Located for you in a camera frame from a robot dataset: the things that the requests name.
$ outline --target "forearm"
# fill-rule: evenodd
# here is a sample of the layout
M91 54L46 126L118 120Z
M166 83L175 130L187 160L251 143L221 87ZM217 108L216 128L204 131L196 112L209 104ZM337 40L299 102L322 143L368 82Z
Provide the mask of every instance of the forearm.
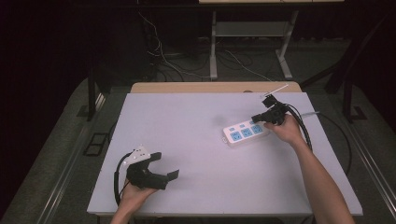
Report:
M354 223L332 177L304 140L291 143L303 173L305 190L318 223Z
M111 219L111 224L127 224L131 219L132 212L123 208L119 208Z

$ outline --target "right hand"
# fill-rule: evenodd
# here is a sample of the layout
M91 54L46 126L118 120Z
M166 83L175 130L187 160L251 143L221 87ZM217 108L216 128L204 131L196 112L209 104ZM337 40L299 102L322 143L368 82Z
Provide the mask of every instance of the right hand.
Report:
M297 120L290 114L285 115L285 121L281 125L266 122L264 127L273 131L282 141L291 145L301 140L304 141Z

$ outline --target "metal stand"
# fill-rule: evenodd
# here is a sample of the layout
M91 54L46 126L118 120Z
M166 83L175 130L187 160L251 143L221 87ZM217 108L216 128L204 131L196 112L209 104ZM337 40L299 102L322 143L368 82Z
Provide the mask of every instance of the metal stand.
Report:
M285 53L290 42L298 11L291 14L289 21L216 21L216 11L213 12L212 36L210 50L210 78L218 78L216 65L216 36L282 36L282 47L276 50L276 57L286 80L291 80L291 72L286 63Z

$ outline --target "power strip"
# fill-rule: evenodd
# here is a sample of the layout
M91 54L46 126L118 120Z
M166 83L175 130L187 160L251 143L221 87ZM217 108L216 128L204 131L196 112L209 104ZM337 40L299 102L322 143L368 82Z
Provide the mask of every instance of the power strip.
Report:
M223 141L230 147L265 136L270 131L263 126L263 122L254 123L247 120L223 129Z

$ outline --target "white table surface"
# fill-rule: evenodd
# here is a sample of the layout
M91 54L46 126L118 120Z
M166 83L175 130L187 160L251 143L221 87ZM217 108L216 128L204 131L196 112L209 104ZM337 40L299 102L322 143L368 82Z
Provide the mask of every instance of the white table surface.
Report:
M236 147L222 129L267 108L263 93L130 93L98 176L88 212L112 215L117 209L113 175L122 156L143 144L163 157L152 173L180 170L166 190L151 195L137 216L305 216L312 214L297 157L273 133ZM282 103L313 112L304 92L278 92ZM304 118L314 153L342 191L352 215L362 215L318 117ZM120 168L120 188L127 167Z

